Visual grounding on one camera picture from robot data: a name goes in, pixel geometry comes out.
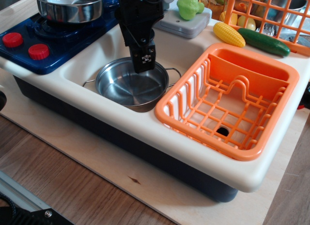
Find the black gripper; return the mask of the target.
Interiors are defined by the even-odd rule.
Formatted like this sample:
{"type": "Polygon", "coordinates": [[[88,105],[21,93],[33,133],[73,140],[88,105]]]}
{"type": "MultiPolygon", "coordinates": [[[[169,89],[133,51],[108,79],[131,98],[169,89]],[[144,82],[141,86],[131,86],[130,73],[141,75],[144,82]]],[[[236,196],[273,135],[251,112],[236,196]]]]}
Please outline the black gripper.
{"type": "Polygon", "coordinates": [[[115,17],[125,45],[129,47],[136,73],[155,68],[156,50],[153,26],[164,17],[163,0],[118,0],[115,17]]]}

